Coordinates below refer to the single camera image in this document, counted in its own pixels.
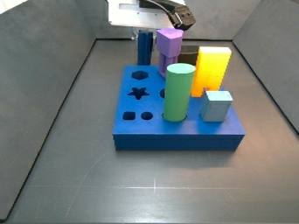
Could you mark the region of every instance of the shape sorter board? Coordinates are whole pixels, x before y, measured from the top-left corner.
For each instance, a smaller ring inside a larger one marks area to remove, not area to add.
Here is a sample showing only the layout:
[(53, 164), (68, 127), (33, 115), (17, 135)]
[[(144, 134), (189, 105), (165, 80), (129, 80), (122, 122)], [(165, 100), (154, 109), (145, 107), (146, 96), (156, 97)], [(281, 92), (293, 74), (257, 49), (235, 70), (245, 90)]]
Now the shape sorter board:
[(125, 66), (113, 139), (118, 151), (233, 151), (245, 135), (236, 112), (224, 122), (204, 122), (201, 98), (192, 98), (182, 122), (162, 119), (164, 78), (157, 66)]

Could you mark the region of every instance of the light blue cube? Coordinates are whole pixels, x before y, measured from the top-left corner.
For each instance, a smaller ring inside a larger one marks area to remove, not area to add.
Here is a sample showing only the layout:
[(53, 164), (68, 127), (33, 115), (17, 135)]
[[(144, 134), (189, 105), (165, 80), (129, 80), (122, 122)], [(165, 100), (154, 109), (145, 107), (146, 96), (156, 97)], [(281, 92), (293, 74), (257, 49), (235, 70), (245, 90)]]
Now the light blue cube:
[(201, 120), (204, 122), (223, 122), (231, 102), (229, 91), (205, 91), (200, 108)]

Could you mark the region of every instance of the purple block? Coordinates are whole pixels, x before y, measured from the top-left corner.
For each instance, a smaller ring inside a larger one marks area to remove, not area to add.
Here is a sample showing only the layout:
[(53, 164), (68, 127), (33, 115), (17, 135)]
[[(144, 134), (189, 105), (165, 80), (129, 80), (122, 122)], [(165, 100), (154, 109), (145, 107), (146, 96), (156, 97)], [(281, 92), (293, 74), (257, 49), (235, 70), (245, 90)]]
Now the purple block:
[(166, 57), (177, 57), (181, 52), (182, 31), (161, 29), (156, 31), (156, 49)]
[(158, 74), (165, 77), (165, 68), (177, 62), (182, 46), (182, 31), (161, 29), (156, 31), (156, 49), (160, 52)]

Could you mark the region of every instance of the yellow rectangular block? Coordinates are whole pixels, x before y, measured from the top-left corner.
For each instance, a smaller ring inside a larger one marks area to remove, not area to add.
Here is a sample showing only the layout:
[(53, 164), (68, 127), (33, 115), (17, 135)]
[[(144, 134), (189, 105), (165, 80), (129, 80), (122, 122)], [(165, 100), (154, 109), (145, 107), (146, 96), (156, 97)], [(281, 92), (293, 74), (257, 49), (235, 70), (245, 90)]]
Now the yellow rectangular block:
[(201, 46), (193, 74), (190, 96), (201, 97), (203, 89), (217, 91), (229, 63), (228, 47)]

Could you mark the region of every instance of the metal panel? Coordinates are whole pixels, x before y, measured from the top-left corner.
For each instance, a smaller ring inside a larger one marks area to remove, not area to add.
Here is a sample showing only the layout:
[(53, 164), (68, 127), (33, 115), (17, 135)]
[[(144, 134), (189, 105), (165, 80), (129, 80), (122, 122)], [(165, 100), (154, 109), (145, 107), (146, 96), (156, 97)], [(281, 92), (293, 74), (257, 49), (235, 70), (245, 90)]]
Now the metal panel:
[(94, 36), (72, 0), (0, 15), (0, 221), (33, 166)]
[[(108, 22), (104, 0), (76, 0), (98, 39), (130, 39), (130, 29)], [(260, 0), (185, 0), (196, 24), (184, 33), (185, 39), (232, 40)]]
[(233, 43), (299, 133), (299, 4), (264, 0)]

